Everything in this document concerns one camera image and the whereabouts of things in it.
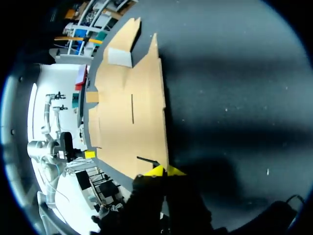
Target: dark gray table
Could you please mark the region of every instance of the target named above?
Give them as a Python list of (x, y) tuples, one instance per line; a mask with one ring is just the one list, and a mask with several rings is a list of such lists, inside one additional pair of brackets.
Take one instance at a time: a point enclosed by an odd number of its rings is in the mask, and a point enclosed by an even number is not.
[[(142, 20), (133, 64), (158, 33), (170, 162), (195, 178), (213, 226), (232, 230), (275, 200), (305, 197), (313, 182), (313, 76), (287, 23), (258, 0), (141, 0), (99, 48), (88, 91), (104, 48), (131, 17)], [(130, 178), (95, 162), (131, 189)]]

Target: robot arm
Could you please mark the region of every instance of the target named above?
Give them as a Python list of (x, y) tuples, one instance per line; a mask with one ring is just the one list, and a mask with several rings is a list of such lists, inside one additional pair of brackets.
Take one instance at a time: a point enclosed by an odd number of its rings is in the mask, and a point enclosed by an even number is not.
[(45, 96), (45, 113), (44, 113), (45, 125), (41, 128), (41, 133), (46, 137), (48, 141), (53, 140), (53, 138), (50, 135), (50, 132), (51, 132), (50, 106), (51, 106), (51, 101), (55, 99), (65, 99), (65, 95), (58, 92), (57, 94), (47, 94)]

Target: red object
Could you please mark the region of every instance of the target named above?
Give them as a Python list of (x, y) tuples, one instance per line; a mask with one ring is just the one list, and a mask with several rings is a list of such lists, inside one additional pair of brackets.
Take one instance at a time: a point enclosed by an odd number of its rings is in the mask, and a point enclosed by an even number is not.
[(78, 76), (75, 81), (76, 91), (80, 91), (83, 85), (86, 83), (87, 74), (87, 65), (82, 65), (78, 70)]

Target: cardboard sheet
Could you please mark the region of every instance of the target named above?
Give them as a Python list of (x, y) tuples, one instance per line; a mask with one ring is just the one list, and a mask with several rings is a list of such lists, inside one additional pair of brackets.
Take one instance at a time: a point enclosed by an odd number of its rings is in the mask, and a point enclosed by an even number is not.
[(137, 156), (168, 168), (157, 35), (134, 68), (108, 63), (108, 48), (130, 52), (139, 27), (140, 18), (130, 19), (105, 48), (95, 80), (99, 103), (89, 110), (90, 140), (98, 148), (98, 158), (131, 178), (152, 169)]

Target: green object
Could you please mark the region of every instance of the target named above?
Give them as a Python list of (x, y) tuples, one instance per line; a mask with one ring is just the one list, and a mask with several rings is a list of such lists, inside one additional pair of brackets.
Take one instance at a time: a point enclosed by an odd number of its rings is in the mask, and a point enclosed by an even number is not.
[(77, 108), (78, 107), (78, 93), (73, 93), (73, 98), (72, 98), (72, 108)]
[(107, 34), (104, 31), (100, 31), (95, 38), (96, 40), (103, 41), (106, 38)]

